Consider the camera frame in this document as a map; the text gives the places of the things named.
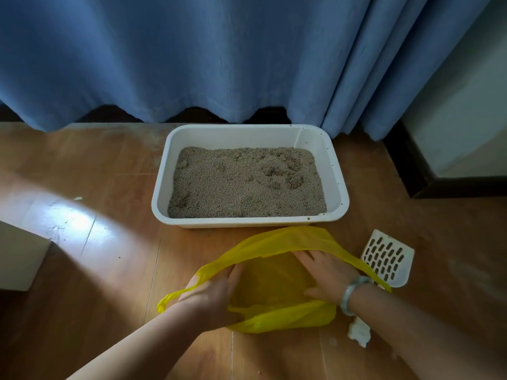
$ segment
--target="person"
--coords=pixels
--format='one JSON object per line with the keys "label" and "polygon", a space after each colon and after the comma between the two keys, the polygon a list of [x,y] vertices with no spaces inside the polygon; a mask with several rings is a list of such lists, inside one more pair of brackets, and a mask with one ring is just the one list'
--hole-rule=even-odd
{"label": "person", "polygon": [[[359,275],[350,264],[321,251],[295,251],[317,287],[310,298],[341,305]],[[165,379],[202,332],[241,320],[227,310],[242,264],[229,267],[180,296],[164,313],[109,348],[69,379]],[[197,282],[194,276],[187,287]],[[374,284],[357,286],[347,304],[401,356],[421,380],[506,379],[503,363],[452,326],[422,312]]]}

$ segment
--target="person's right arm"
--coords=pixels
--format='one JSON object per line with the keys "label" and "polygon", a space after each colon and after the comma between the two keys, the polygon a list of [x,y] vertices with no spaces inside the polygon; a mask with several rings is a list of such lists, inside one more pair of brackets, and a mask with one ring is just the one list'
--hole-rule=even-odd
{"label": "person's right arm", "polygon": [[[294,254],[318,285],[305,294],[340,305],[358,271],[321,251]],[[507,379],[505,365],[492,352],[373,284],[356,288],[348,308],[388,342],[421,380]]]}

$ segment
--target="curtain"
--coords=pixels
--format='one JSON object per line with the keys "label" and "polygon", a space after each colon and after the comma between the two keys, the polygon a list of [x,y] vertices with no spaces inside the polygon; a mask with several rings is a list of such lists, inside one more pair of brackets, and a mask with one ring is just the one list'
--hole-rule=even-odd
{"label": "curtain", "polygon": [[489,0],[0,0],[0,100],[51,131],[104,104],[160,122],[283,106],[384,137]]}

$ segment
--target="wall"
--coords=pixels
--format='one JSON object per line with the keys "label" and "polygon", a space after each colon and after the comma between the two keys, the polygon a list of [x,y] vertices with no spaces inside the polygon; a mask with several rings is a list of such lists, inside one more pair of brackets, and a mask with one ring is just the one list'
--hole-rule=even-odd
{"label": "wall", "polygon": [[507,175],[507,0],[492,0],[402,121],[439,177]]}

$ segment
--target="baseboard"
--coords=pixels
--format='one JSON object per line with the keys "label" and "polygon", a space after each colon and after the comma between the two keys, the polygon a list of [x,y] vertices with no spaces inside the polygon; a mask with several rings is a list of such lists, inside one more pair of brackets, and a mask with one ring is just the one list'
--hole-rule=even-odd
{"label": "baseboard", "polygon": [[383,141],[411,198],[507,196],[507,176],[436,177],[401,121]]}
{"label": "baseboard", "polygon": [[[8,106],[0,105],[0,122],[22,122],[22,119]],[[76,122],[143,122],[128,114],[116,105],[103,105],[91,110]],[[187,108],[165,122],[210,122],[226,123],[224,119],[212,114],[209,110],[199,107]],[[283,107],[261,108],[253,114],[247,124],[290,124],[287,111]]]}

